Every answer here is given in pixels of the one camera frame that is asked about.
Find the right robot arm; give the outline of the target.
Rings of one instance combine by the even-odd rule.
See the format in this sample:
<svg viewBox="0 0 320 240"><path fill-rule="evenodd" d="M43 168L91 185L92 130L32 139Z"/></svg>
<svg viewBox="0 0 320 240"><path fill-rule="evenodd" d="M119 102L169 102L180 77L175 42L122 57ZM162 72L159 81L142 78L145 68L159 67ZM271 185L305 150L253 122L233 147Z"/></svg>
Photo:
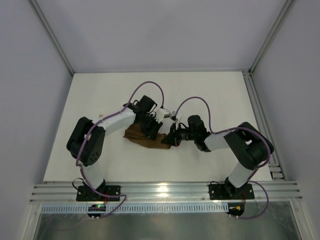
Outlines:
<svg viewBox="0 0 320 240"><path fill-rule="evenodd" d="M274 152L271 142L248 122L220 134L209 132L199 115L190 116L187 123L172 124L161 143L178 147L182 141L193 141L205 153L230 149L238 163L224 183L210 182L209 197L211 200L253 200L255 195L249 179Z"/></svg>

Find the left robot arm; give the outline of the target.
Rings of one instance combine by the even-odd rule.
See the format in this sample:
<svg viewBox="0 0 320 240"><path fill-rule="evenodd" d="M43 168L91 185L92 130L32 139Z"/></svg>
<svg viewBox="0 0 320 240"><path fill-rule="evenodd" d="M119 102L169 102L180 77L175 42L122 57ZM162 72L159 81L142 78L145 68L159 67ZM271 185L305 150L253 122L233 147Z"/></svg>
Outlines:
<svg viewBox="0 0 320 240"><path fill-rule="evenodd" d="M120 111L108 116L96 120L80 118L66 144L82 175L83 186L78 193L81 196L91 193L114 198L115 195L106 187L98 164L105 138L125 128L124 138L134 144L150 149L168 149L168 145L161 143L166 135L159 133L159 130L163 120L170 114L170 111L144 95L140 100L129 101Z"/></svg>

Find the brown cloth napkin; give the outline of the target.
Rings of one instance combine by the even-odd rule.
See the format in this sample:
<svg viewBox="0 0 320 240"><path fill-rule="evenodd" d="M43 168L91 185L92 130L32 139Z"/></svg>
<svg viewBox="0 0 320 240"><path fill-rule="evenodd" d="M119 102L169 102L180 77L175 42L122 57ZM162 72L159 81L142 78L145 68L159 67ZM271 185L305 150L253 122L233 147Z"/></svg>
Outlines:
<svg viewBox="0 0 320 240"><path fill-rule="evenodd" d="M157 133L155 140L152 140L143 134L142 129L138 123L134 123L134 124L131 124L124 131L123 137L134 144L140 145L140 146L148 148L148 149L168 150L171 148L171 145L161 143L161 141L166 136L167 135L165 133Z"/></svg>

